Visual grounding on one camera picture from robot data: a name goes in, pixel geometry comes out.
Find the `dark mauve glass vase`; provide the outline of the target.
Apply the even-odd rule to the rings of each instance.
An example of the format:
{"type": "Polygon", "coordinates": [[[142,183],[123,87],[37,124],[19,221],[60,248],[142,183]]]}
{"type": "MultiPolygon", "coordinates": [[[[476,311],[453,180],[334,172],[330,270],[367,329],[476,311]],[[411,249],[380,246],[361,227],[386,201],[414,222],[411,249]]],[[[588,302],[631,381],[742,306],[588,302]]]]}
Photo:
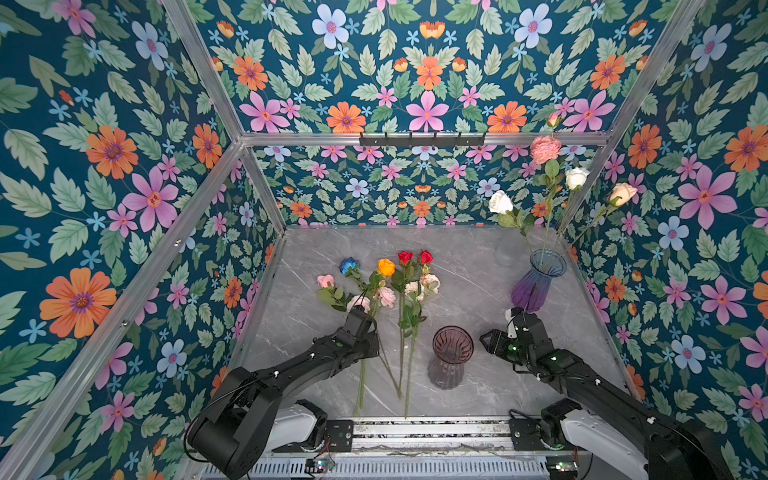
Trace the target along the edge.
{"type": "Polygon", "coordinates": [[[458,326],[445,326],[435,333],[432,348],[427,369],[430,382],[441,390],[456,388],[463,380],[465,364],[474,354],[470,334],[458,326]]]}

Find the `artificial flower bunch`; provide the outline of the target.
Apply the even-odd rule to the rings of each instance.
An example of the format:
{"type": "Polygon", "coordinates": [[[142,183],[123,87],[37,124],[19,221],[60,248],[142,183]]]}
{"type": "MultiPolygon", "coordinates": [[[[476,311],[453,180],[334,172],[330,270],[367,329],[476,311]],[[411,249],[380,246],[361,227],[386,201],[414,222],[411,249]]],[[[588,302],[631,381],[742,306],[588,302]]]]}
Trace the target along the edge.
{"type": "Polygon", "coordinates": [[[382,258],[376,268],[365,276],[360,263],[347,258],[340,262],[339,272],[351,279],[356,288],[348,291],[337,284],[332,274],[316,277],[317,297],[338,311],[355,308],[375,317],[386,309],[397,313],[397,355],[390,355],[383,344],[379,356],[397,397],[403,401],[403,413],[410,414],[411,378],[415,349],[422,323],[427,319],[424,303],[439,292],[441,281],[431,272],[434,257],[428,250],[419,253],[403,250],[397,260],[382,258]]]}

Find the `purple blue glass vase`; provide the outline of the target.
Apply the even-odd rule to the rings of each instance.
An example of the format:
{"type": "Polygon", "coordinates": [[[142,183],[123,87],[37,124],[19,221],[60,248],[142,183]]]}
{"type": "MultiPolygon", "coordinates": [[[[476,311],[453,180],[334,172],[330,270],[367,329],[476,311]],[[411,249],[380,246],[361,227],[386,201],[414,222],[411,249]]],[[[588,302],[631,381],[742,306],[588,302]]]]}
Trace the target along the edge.
{"type": "Polygon", "coordinates": [[[551,283],[567,270],[565,258],[550,249],[537,249],[530,256],[530,269],[511,292],[515,307],[528,312],[539,311],[546,302],[551,283]]]}

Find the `yellow orange rose stem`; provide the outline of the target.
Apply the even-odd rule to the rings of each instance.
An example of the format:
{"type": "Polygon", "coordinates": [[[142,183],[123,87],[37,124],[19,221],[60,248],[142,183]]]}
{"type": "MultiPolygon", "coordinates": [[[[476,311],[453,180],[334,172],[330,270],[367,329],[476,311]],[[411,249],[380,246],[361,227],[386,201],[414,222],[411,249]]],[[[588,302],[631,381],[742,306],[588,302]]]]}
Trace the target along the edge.
{"type": "Polygon", "coordinates": [[[382,308],[393,308],[397,300],[395,290],[390,286],[396,272],[395,264],[389,259],[381,259],[368,280],[363,283],[364,297],[367,300],[365,309],[375,317],[382,308]]]}

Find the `small white bud stem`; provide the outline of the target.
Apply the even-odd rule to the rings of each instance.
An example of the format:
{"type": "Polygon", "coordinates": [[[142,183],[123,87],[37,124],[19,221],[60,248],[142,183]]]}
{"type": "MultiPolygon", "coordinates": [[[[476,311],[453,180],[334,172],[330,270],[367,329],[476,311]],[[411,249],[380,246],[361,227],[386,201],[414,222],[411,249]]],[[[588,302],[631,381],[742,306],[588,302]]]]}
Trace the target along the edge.
{"type": "Polygon", "coordinates": [[[555,160],[547,163],[547,167],[552,166],[546,174],[547,194],[545,197],[545,206],[547,214],[545,216],[545,232],[549,233],[554,229],[553,219],[557,207],[556,200],[560,199],[559,204],[562,208],[568,208],[573,204],[573,199],[577,193],[580,193],[586,184],[590,172],[581,167],[570,169],[560,168],[557,173],[554,172],[555,160]]]}

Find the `cream white rose stem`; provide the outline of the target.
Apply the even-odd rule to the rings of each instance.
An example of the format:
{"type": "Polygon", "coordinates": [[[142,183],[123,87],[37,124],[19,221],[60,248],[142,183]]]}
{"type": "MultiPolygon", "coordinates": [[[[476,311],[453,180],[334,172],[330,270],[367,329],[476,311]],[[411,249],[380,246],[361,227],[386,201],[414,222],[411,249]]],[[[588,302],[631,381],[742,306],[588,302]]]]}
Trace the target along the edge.
{"type": "Polygon", "coordinates": [[[595,227],[600,220],[607,218],[611,213],[628,203],[637,194],[637,189],[629,183],[617,183],[608,198],[608,203],[602,205],[595,217],[582,229],[582,231],[573,239],[571,244],[576,244],[591,228],[595,227]]]}

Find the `pink carnation stem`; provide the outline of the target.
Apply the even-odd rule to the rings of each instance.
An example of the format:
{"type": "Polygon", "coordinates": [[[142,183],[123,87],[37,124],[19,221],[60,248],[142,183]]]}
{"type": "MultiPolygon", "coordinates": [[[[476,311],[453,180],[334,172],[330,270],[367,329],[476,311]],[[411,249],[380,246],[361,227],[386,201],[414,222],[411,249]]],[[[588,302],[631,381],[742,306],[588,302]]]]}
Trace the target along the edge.
{"type": "Polygon", "coordinates": [[[558,112],[552,113],[546,122],[549,132],[538,136],[531,144],[531,153],[536,165],[543,168],[543,185],[546,187],[546,196],[535,207],[534,216],[543,218],[545,234],[542,244],[542,253],[538,265],[544,264],[544,251],[548,246],[550,225],[554,215],[554,198],[560,189],[563,179],[563,166],[560,163],[560,149],[562,142],[556,136],[562,117],[558,112]]]}

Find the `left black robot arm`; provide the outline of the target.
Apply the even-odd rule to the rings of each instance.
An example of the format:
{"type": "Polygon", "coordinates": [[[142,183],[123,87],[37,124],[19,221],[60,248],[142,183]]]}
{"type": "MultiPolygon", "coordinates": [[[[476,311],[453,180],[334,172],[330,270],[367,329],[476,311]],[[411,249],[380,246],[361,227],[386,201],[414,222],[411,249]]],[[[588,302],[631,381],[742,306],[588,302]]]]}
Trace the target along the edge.
{"type": "Polygon", "coordinates": [[[354,307],[341,327],[315,338],[305,352],[261,370],[231,370],[191,421],[185,445],[227,478],[239,479],[276,447],[269,437],[282,407],[310,386],[378,356],[376,321],[362,307],[354,307]]]}

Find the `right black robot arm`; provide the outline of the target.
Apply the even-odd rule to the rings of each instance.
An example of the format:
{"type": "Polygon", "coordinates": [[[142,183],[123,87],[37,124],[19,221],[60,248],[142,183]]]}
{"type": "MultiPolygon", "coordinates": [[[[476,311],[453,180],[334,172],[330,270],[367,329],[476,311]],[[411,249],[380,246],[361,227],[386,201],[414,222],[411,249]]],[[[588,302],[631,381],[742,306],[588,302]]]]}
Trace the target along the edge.
{"type": "Polygon", "coordinates": [[[714,435],[699,421],[680,422],[645,406],[599,375],[577,354],[558,348],[543,322],[521,308],[505,330],[481,335],[483,348],[561,394],[545,407],[537,432],[555,448],[585,449],[630,479],[730,479],[714,435]]]}

